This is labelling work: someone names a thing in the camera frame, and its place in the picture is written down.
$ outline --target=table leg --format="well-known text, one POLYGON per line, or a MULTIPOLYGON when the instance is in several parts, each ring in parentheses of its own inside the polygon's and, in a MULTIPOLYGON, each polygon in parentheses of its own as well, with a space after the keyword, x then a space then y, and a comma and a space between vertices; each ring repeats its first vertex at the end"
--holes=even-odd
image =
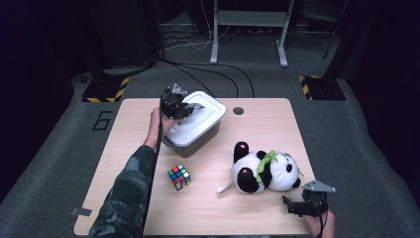
POLYGON ((218 0, 214 0, 214 27, 213 27, 213 48, 211 50, 210 63, 217 62, 217 54, 219 52, 219 19, 218 19, 218 0))
POLYGON ((284 52, 284 39, 286 38, 287 28, 290 22, 290 16, 291 16, 291 10, 293 8, 293 4, 294 4, 294 0, 290 0, 287 7, 286 15, 284 17, 283 29, 281 30, 280 40, 275 41, 277 44, 277 51, 278 51, 278 57, 280 59, 280 65, 282 67, 287 67, 287 58, 284 52))

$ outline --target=panda face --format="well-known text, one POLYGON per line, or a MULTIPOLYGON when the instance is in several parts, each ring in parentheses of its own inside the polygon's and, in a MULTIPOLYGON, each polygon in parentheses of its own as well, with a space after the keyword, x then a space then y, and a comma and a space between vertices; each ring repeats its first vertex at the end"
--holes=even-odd
POLYGON ((286 191, 300 185, 299 169, 293 158, 285 153, 277 152, 277 161, 271 161, 272 181, 269 187, 276 191, 286 191))
POLYGON ((257 182, 260 161, 256 153, 249 153, 232 164, 231 175, 238 191, 258 193, 265 189, 261 182, 257 182))

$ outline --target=stuffed panda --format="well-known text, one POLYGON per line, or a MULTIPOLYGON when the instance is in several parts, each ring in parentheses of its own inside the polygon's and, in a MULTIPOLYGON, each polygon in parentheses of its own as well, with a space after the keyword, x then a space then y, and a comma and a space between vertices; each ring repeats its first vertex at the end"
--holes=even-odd
POLYGON ((259 193, 266 188, 287 191, 300 186, 299 169, 293 158, 279 151, 250 152, 246 142, 238 142, 231 168, 238 191, 259 193))
POLYGON ((234 163, 232 164, 232 180, 243 193, 259 193, 264 191, 271 182, 269 165, 259 166, 264 153, 250 153, 250 147, 246 142, 238 142, 234 150, 234 163))

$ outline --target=panda ear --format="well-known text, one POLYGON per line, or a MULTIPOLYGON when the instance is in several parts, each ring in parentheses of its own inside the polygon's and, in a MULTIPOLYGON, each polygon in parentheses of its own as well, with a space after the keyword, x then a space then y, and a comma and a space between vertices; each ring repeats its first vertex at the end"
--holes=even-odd
POLYGON ((246 156, 249 152, 250 147, 246 142, 238 142, 234 151, 234 163, 236 163, 240 158, 246 156))
POLYGON ((292 185, 293 188, 298 188, 300 186, 300 178, 297 178, 296 182, 292 185))
POLYGON ((262 159, 265 157, 265 155, 266 155, 266 152, 264 152, 264 151, 258 151, 258 152, 257 152, 257 157, 258 157, 260 160, 262 160, 262 159))

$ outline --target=yellow black hazard tape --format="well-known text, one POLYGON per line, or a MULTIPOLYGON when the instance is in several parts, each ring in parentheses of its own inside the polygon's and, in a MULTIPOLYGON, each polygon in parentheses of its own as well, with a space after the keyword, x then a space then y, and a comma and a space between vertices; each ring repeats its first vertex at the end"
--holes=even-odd
POLYGON ((303 94, 305 94, 306 100, 313 100, 311 92, 309 90, 309 85, 307 78, 317 78, 321 79, 321 76, 308 76, 308 75, 299 75, 300 85, 302 86, 303 94))
POLYGON ((108 95, 83 95, 83 102, 118 102, 126 90, 127 84, 129 83, 130 78, 125 78, 114 82, 114 85, 110 87, 115 88, 115 90, 108 95))

